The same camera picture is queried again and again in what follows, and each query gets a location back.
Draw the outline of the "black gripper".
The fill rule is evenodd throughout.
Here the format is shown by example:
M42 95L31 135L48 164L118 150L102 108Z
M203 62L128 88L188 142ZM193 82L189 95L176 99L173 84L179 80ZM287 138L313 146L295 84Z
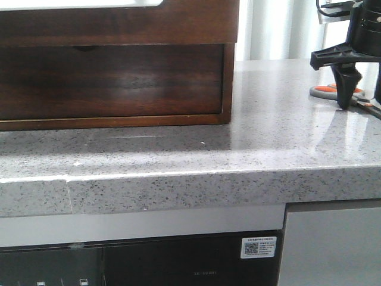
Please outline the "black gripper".
M351 105L353 93L362 78L356 62L380 62L380 3L360 2L354 5L344 43L311 53L314 70L332 66L336 82L337 102L341 109ZM381 63L374 90L381 104Z

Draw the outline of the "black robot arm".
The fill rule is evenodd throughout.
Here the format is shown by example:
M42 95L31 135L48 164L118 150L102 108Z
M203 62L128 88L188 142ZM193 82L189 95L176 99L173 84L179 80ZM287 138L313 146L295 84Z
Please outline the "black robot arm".
M380 1L360 1L353 5L346 41L311 53L314 70L330 66L337 87L337 102L346 110L361 80L357 62L380 63Z

